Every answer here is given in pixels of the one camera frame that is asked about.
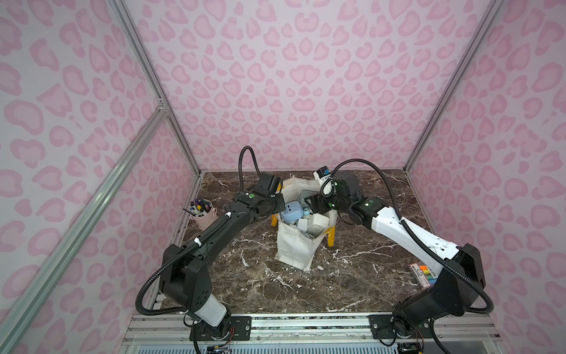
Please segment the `light blue alarm clock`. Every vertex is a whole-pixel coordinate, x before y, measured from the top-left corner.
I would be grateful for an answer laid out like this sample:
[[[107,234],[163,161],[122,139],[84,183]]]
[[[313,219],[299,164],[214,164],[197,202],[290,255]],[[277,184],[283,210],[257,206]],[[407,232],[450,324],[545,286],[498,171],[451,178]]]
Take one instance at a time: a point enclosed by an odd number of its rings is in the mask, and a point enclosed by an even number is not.
[[[280,218],[286,224],[294,224],[299,219],[303,218],[304,208],[299,201],[292,201],[284,206],[284,210],[280,212]]]

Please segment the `white canvas tote bag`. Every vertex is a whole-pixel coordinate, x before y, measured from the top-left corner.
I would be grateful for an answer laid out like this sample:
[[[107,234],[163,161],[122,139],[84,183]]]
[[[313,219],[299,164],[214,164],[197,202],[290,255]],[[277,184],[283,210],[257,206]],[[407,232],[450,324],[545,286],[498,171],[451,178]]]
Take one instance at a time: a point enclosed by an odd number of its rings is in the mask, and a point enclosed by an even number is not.
[[[314,179],[292,177],[283,181],[282,195],[285,204],[299,201],[305,215],[294,224],[286,224],[279,214],[272,218],[272,224],[278,227],[276,259],[302,271],[311,270],[315,252],[323,240],[326,240],[330,247],[335,245],[338,214],[334,210],[321,214],[330,218],[330,226],[320,236],[313,237],[307,233],[308,218],[313,213],[306,205],[305,198],[317,194],[319,190],[320,185]]]

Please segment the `white square alarm clock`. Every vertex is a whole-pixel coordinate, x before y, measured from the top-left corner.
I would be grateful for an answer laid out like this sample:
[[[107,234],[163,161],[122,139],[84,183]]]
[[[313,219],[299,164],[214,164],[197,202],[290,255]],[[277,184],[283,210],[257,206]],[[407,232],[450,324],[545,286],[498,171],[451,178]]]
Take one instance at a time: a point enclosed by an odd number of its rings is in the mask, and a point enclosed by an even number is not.
[[[327,230],[329,226],[329,217],[321,214],[313,214],[308,218],[307,233],[312,235],[313,237],[318,237],[321,233]]]

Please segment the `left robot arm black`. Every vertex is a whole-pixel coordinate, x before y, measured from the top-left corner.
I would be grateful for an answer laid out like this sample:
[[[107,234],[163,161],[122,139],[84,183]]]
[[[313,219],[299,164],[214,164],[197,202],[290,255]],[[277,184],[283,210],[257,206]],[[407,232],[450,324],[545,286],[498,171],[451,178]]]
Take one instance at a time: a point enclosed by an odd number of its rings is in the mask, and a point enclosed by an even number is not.
[[[218,255],[246,227],[284,209],[280,177],[263,173],[238,192],[201,235],[183,246],[169,247],[163,257],[159,290],[192,319],[225,336],[231,311],[212,293],[209,270]]]

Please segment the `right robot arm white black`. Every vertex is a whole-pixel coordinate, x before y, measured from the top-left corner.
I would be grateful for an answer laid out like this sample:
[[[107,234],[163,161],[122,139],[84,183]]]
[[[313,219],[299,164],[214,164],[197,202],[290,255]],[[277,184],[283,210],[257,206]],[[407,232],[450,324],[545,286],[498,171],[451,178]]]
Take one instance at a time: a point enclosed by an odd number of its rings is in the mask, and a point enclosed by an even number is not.
[[[402,217],[382,199],[364,196],[353,173],[331,174],[322,167],[313,175],[320,185],[319,192],[306,200],[313,212],[346,213],[354,224],[402,246],[437,277],[433,285],[412,294],[394,308],[385,328],[390,337],[408,338],[428,327],[432,319],[472,313],[476,299],[488,298],[481,254],[474,246],[458,246],[444,240]]]

